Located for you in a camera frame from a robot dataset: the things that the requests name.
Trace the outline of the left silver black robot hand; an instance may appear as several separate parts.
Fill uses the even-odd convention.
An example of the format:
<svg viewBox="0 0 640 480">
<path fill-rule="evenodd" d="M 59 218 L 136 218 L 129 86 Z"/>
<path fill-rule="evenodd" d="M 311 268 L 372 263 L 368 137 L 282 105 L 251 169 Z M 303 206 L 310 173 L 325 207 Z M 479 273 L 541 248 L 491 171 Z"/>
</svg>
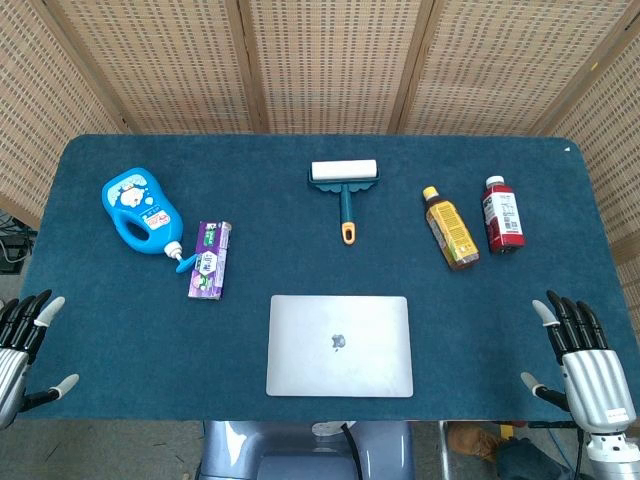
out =
<svg viewBox="0 0 640 480">
<path fill-rule="evenodd" d="M 58 385 L 27 394 L 27 377 L 47 330 L 65 304 L 52 291 L 44 290 L 22 300 L 14 298 L 1 306 L 1 429 L 7 429 L 19 413 L 61 400 L 78 383 L 77 373 Z"/>
</svg>

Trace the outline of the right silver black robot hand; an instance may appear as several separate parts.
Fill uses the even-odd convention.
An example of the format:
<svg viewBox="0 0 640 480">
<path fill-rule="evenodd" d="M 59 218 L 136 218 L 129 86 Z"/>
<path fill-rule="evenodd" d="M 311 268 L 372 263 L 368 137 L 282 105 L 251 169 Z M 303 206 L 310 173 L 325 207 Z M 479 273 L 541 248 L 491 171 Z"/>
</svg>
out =
<svg viewBox="0 0 640 480">
<path fill-rule="evenodd" d="M 595 435 L 617 435 L 636 420 L 626 376 L 617 353 L 589 305 L 546 292 L 532 306 L 542 320 L 564 382 L 552 390 L 531 373 L 520 374 L 531 394 L 571 414 L 575 424 Z"/>
</svg>

